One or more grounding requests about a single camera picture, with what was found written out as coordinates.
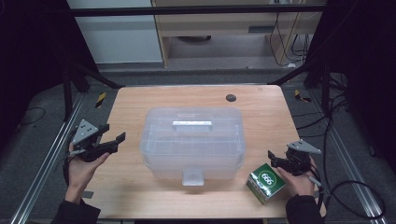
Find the human hand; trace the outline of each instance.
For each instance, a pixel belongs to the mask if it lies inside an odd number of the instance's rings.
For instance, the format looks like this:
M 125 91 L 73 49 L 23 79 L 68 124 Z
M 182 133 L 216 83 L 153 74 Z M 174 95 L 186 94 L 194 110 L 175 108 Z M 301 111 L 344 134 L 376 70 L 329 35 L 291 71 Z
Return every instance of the human hand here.
M 70 144 L 69 151 L 73 151 L 74 146 Z M 82 192 L 87 188 L 93 174 L 101 164 L 103 164 L 110 154 L 105 153 L 96 161 L 85 162 L 75 156 L 69 162 L 69 186 L 64 199 L 70 203 L 79 204 Z
M 311 164 L 316 167 L 314 160 L 311 158 Z M 311 195 L 314 196 L 314 183 L 308 178 L 311 172 L 307 172 L 304 175 L 292 175 L 285 171 L 281 167 L 276 168 L 282 179 L 289 185 L 291 196 L 298 195 Z

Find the green tin can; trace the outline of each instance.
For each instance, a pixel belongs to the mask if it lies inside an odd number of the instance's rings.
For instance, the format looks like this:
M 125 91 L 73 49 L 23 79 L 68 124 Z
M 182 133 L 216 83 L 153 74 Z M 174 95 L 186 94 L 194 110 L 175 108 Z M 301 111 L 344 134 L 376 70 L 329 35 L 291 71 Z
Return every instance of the green tin can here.
M 275 173 L 267 163 L 250 173 L 247 186 L 253 194 L 264 204 L 285 186 L 285 182 Z

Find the black sleeve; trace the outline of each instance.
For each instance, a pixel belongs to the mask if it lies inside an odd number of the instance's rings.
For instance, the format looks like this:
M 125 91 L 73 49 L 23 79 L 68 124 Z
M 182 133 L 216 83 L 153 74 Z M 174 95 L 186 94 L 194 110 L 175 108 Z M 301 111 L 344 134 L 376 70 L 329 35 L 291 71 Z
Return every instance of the black sleeve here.
M 289 224 L 322 224 L 323 218 L 313 196 L 296 195 L 286 204 Z
M 100 209 L 81 201 L 81 204 L 63 201 L 51 224 L 96 223 Z

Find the gray floor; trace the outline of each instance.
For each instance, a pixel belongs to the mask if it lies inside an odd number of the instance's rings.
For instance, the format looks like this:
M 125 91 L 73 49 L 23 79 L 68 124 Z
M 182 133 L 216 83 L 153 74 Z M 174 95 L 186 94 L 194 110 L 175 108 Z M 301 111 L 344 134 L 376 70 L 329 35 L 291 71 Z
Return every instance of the gray floor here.
M 266 83 L 286 75 L 292 69 L 276 64 L 271 49 L 262 35 L 212 36 L 209 41 L 174 38 L 169 59 L 166 68 L 136 69 L 133 72 L 103 73 L 103 75 L 128 86 Z M 308 103 L 294 97 L 294 91 L 298 89 L 304 96 L 316 99 L 320 87 L 306 91 L 301 86 L 303 79 L 304 75 L 301 75 L 282 88 L 296 127 L 302 127 L 321 116 L 315 101 Z M 92 79 L 90 83 L 92 88 L 89 93 L 74 92 L 75 99 L 83 98 L 76 122 L 89 118 L 92 124 L 100 125 L 106 123 L 117 90 L 111 90 Z M 103 91 L 106 92 L 106 99 L 101 108 L 95 108 L 98 95 Z M 56 142 L 57 133 L 62 128 L 64 118 L 62 86 L 39 93 L 32 100 L 30 107 L 34 109 L 26 112 L 26 117 L 21 123 L 30 123 L 36 119 L 38 121 L 20 127 L 0 160 L 0 219 L 4 222 L 10 220 L 18 209 L 52 144 Z M 370 155 L 369 146 L 353 116 L 348 112 L 347 105 L 333 114 L 333 122 L 332 133 L 329 134 L 326 145 L 326 167 L 331 187 L 358 172 L 367 184 L 381 193 L 381 197 L 386 202 L 386 219 L 378 220 L 378 223 L 396 223 L 394 212 L 396 202 L 393 197 L 393 190 L 396 189 L 395 174 L 384 159 Z M 324 122 L 319 122 L 312 127 L 299 130 L 299 135 L 311 145 L 324 149 L 323 136 L 310 136 L 324 133 L 325 125 Z M 348 158 L 343 154 L 343 149 L 346 150 Z M 57 155 L 58 161 L 61 160 L 62 154 L 60 152 Z M 314 158 L 319 170 L 323 172 L 323 156 L 314 156 Z M 48 220 L 53 217 L 65 192 L 61 170 L 61 167 L 50 169 L 47 181 L 32 207 L 30 220 Z M 351 186 L 343 187 L 337 191 L 337 195 L 343 199 L 343 202 L 364 214 L 365 198 L 358 196 L 360 194 L 357 194 L 356 190 L 359 189 Z M 326 222 L 375 223 L 352 215 L 335 200 L 332 200 L 328 207 Z M 285 223 L 285 220 L 274 219 L 270 220 L 270 223 Z

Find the clear plastic container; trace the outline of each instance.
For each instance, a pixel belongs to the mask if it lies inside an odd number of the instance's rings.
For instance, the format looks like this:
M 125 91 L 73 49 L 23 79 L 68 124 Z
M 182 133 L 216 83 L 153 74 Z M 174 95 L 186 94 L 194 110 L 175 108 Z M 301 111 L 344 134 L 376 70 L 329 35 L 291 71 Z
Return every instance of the clear plastic container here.
M 233 179 L 245 158 L 242 116 L 233 107 L 156 107 L 140 142 L 157 178 L 202 186 L 205 179 Z

